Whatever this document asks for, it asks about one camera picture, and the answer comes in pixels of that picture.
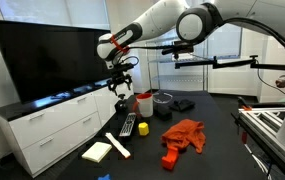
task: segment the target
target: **red cloth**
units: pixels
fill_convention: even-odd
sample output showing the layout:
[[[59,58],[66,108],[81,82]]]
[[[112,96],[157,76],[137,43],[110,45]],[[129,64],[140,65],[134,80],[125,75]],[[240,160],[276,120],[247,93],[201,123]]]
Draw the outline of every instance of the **red cloth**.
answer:
[[[202,129],[204,129],[203,122],[184,119],[165,132],[161,139],[163,143],[167,144],[167,147],[173,146],[178,149],[184,149],[192,143],[196,147],[196,152],[201,154],[205,144],[205,135]]]

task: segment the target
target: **remote control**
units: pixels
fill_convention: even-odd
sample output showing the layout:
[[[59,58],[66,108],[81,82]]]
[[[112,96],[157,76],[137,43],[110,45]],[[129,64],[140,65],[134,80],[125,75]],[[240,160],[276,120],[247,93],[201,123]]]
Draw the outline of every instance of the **remote control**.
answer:
[[[136,119],[135,113],[129,113],[123,124],[122,130],[120,132],[120,137],[129,137],[131,135],[133,125]]]

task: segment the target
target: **television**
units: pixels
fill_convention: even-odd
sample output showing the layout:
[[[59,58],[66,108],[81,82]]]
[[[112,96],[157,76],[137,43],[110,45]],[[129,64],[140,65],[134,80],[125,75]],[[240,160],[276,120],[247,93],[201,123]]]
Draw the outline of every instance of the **television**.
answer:
[[[97,54],[109,30],[0,20],[0,51],[22,103],[111,77]]]

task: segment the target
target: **gray floor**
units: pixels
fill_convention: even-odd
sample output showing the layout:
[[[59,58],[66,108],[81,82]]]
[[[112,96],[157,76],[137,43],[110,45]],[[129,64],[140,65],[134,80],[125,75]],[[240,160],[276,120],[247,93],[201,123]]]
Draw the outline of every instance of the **gray floor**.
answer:
[[[216,101],[217,105],[224,112],[224,116],[229,119],[230,127],[234,129],[234,133],[237,134],[237,126],[234,124],[234,120],[231,116],[231,113],[237,113],[237,96],[229,96],[229,95],[219,95],[219,94],[212,94],[213,99]],[[248,103],[255,103],[256,98],[254,97],[244,97],[244,99]],[[248,144],[253,150],[253,152],[263,161],[268,161],[268,157],[263,153],[263,151],[255,145],[255,143],[248,139]],[[69,163],[74,159],[77,158],[78,151],[74,151],[64,159],[50,167],[48,170],[43,172],[41,175],[36,177],[36,180],[53,180],[57,179],[59,174],[63,172],[63,170],[69,165]],[[0,180],[31,180],[32,178],[30,175],[19,165],[19,163],[14,158],[8,158],[9,160],[1,160],[0,161]],[[281,171],[276,167],[273,166],[271,171],[271,176],[273,180],[283,180],[285,176],[281,173]]]

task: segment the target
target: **black table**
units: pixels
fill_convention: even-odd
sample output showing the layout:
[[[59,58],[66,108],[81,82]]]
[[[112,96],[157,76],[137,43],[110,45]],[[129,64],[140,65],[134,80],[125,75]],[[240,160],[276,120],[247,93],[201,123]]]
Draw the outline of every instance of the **black table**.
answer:
[[[127,112],[115,114],[93,139],[78,150],[78,157],[58,179],[96,180],[106,174],[110,174],[112,180],[266,179],[237,136],[233,121],[223,116],[207,92],[167,92],[174,96],[173,100],[194,101],[195,108],[183,113],[173,111],[173,118],[168,121],[152,117],[150,133],[146,137],[138,136],[136,129],[131,140],[121,141],[131,152],[129,159],[124,159],[115,147],[100,163],[82,159],[81,155],[96,141],[110,143],[104,137],[105,132],[111,132],[115,137],[119,134]],[[133,102],[134,97],[131,96],[129,106]],[[185,152],[180,153],[173,171],[167,171],[161,166],[161,158],[167,154],[167,148],[161,144],[160,137],[171,126],[186,118],[204,122],[206,145],[202,154],[197,154],[193,146],[188,146]]]

